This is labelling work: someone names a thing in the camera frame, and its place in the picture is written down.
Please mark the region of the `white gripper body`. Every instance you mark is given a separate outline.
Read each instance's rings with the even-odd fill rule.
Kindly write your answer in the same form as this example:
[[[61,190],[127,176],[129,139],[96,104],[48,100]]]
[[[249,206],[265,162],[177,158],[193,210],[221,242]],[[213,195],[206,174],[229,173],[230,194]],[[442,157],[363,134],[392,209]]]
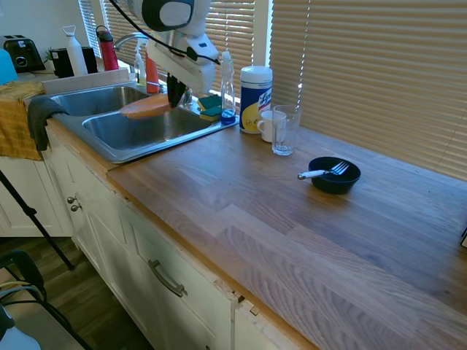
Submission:
[[[215,81],[217,48],[206,34],[192,36],[183,33],[152,33],[159,41],[183,51],[182,57],[162,44],[149,40],[148,56],[163,70],[175,76],[194,93],[208,93]]]

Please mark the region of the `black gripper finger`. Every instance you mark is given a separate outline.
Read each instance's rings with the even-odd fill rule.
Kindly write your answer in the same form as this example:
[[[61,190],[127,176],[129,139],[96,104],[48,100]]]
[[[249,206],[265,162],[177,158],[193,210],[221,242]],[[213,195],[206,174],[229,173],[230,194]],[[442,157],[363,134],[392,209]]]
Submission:
[[[176,106],[176,102],[175,102],[176,77],[171,74],[167,74],[166,85],[167,85],[167,97],[168,97],[169,105],[170,107],[174,108]]]
[[[179,81],[178,79],[175,79],[174,83],[174,107],[178,106],[180,103],[180,100],[182,99],[184,93],[186,90],[186,85]]]

